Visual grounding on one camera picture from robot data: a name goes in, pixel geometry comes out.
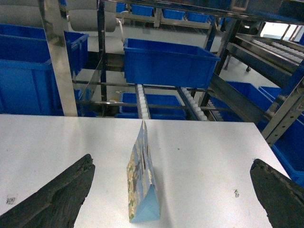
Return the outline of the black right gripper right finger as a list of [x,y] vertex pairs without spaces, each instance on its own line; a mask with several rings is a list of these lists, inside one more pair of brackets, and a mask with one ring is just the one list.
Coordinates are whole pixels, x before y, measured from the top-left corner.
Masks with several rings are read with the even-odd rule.
[[304,188],[261,159],[250,168],[251,181],[259,203],[274,228],[304,226]]

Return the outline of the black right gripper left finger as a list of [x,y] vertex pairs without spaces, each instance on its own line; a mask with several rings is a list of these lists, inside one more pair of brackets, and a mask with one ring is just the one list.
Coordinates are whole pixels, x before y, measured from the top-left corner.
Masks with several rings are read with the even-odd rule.
[[90,154],[0,217],[2,228],[72,228],[95,174]]

